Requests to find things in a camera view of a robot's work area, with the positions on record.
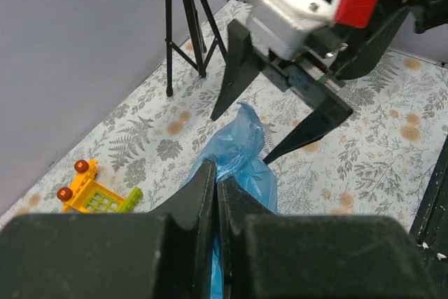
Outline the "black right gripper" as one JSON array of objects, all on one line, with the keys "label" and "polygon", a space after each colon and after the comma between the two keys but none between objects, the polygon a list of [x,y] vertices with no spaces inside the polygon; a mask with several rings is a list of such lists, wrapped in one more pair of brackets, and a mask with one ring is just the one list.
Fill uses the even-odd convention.
[{"label": "black right gripper", "polygon": [[263,160],[266,165],[322,139],[353,113],[337,95],[344,87],[343,81],[330,69],[344,47],[342,39],[331,28],[296,32],[286,41],[271,32],[262,33],[260,42],[268,51],[264,60],[265,56],[253,46],[249,30],[240,21],[233,19],[227,30],[225,71],[212,120],[218,120],[260,72],[278,89],[294,92],[314,109],[268,153]]}]

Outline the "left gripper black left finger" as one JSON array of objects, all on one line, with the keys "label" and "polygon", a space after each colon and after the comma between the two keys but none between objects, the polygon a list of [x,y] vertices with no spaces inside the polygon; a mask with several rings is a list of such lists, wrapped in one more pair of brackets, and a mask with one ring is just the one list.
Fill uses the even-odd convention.
[{"label": "left gripper black left finger", "polygon": [[27,214],[1,231],[2,298],[208,298],[216,166],[148,213]]}]

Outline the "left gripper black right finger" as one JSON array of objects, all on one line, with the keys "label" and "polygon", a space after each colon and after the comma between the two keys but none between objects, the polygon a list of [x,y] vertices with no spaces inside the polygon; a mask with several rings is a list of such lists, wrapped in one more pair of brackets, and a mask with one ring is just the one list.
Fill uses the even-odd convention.
[{"label": "left gripper black right finger", "polygon": [[280,216],[217,187],[225,298],[436,298],[415,243],[387,216]]}]

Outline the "blue trash bag roll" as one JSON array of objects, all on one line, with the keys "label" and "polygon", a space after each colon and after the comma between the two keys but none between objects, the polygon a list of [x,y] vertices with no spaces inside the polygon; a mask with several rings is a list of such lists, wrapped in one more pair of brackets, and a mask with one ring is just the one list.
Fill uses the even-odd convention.
[{"label": "blue trash bag roll", "polygon": [[181,186],[184,197],[198,192],[193,217],[194,271],[204,298],[280,298],[275,275],[278,249],[277,181],[258,155],[264,132],[253,108],[237,117],[202,150]]}]

